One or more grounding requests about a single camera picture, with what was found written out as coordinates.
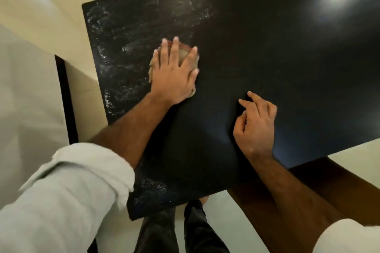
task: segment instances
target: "leg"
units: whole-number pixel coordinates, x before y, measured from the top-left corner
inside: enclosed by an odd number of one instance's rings
[[[185,247],[187,253],[230,252],[207,223],[200,200],[190,201],[185,208]]]
[[[179,253],[174,232],[176,208],[144,218],[134,253]]]

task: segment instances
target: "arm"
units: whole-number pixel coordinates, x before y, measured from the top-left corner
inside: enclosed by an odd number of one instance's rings
[[[239,100],[246,110],[236,120],[236,143],[272,194],[289,228],[311,252],[321,234],[344,216],[273,158],[277,107],[252,92],[248,96],[253,102]]]
[[[169,108],[191,96],[199,69],[191,70],[197,57],[194,47],[179,67],[178,37],[168,54],[168,42],[163,39],[161,58],[155,50],[152,59],[151,92],[139,104],[113,125],[103,129],[90,142],[109,148],[136,168],[151,134]]]
[[[85,252],[115,201],[125,208],[132,167],[170,106],[190,97],[198,73],[191,71],[197,48],[180,67],[178,38],[170,57],[166,40],[161,48],[161,62],[157,51],[152,59],[151,92],[93,144],[57,150],[24,184],[26,191],[0,211],[0,252]]]

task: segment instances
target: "person's left arm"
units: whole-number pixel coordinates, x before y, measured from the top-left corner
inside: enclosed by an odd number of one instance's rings
[[[151,92],[88,143],[58,150],[0,211],[1,252],[85,252],[112,204],[125,207],[153,130],[172,105],[190,97],[198,73],[190,67],[197,48],[180,67],[178,38],[170,56],[166,40],[161,48],[160,61],[153,55]]]

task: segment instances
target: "white sleeve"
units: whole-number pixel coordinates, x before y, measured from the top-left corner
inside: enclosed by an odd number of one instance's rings
[[[78,143],[58,150],[0,211],[0,252],[84,253],[113,203],[125,207],[135,173],[109,149]]]
[[[319,237],[313,253],[341,252],[380,252],[380,227],[365,227],[352,219],[335,222]]]

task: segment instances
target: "black table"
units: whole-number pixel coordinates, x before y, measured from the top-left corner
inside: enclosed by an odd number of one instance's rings
[[[278,106],[287,168],[380,137],[380,0],[97,0],[83,12],[110,124],[149,92],[163,37],[199,47],[197,92],[150,139],[132,219],[257,177],[232,137],[248,90]]]

